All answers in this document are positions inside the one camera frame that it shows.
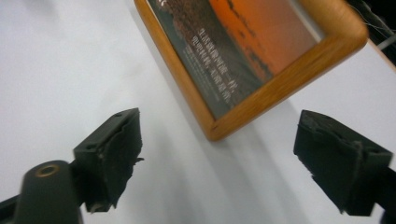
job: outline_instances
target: glass surface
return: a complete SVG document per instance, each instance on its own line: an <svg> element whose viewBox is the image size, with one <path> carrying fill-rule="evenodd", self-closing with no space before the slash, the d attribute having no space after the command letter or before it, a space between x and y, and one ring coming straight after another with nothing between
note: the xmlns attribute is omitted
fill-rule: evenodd
<svg viewBox="0 0 396 224"><path fill-rule="evenodd" d="M215 119L318 43L289 0L148 1Z"/></svg>

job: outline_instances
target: picture frame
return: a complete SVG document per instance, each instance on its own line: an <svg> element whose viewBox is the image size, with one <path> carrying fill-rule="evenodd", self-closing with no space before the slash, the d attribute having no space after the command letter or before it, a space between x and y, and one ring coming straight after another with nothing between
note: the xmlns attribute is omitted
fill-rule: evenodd
<svg viewBox="0 0 396 224"><path fill-rule="evenodd" d="M342 0L134 0L134 3L211 141L223 139L279 104L368 40L366 27ZM213 15L218 21L210 19ZM205 28L212 26L209 23L214 23L215 28ZM195 71L199 77L191 74ZM245 78L245 71L253 76ZM218 83L222 72L224 83ZM233 86L244 88L232 89Z"/></svg>

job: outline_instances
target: wooden frame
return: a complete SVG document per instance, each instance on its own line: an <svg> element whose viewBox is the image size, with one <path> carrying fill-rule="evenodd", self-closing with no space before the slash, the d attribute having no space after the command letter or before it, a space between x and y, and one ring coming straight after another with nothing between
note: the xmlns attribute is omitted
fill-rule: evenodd
<svg viewBox="0 0 396 224"><path fill-rule="evenodd" d="M365 26L344 1L295 1L324 36L240 104L216 119L179 59L148 0L134 0L143 22L209 140L220 140L233 133L340 63L367 42Z"/></svg>

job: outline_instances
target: round hole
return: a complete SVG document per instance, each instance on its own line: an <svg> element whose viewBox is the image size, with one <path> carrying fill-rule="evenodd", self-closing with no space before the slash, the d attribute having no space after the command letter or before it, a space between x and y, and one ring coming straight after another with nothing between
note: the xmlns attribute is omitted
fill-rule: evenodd
<svg viewBox="0 0 396 224"><path fill-rule="evenodd" d="M37 177L46 177L49 175L53 175L59 171L59 166L55 164L51 165L46 165L43 167L40 167L37 172L35 172L35 175Z"/></svg>

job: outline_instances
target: white surface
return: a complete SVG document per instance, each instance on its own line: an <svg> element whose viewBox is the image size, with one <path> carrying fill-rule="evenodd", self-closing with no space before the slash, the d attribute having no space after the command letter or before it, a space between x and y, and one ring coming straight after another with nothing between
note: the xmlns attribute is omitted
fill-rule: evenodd
<svg viewBox="0 0 396 224"><path fill-rule="evenodd" d="M132 2L0 2L0 200L109 116L139 107L143 151L116 210L85 223L378 223L340 215L292 148L302 109L396 152L396 74L371 46L219 143L205 140Z"/></svg>

